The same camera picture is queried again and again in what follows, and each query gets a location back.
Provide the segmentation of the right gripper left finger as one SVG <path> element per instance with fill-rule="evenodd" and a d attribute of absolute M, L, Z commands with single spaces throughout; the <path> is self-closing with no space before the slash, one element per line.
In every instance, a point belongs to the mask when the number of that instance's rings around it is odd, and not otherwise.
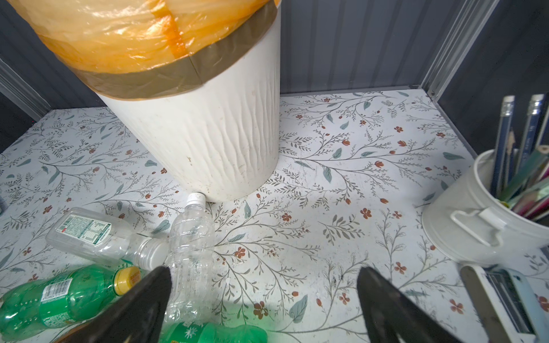
<path fill-rule="evenodd" d="M 168 267 L 157 267 L 93 320 L 58 342 L 158 342 L 172 289 Z"/>

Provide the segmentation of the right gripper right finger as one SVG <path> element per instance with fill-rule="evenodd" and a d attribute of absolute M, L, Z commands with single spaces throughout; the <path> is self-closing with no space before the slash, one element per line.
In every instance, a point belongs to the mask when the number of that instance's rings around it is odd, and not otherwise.
<path fill-rule="evenodd" d="M 372 267 L 360 269 L 357 294 L 371 342 L 459 342 Z"/>

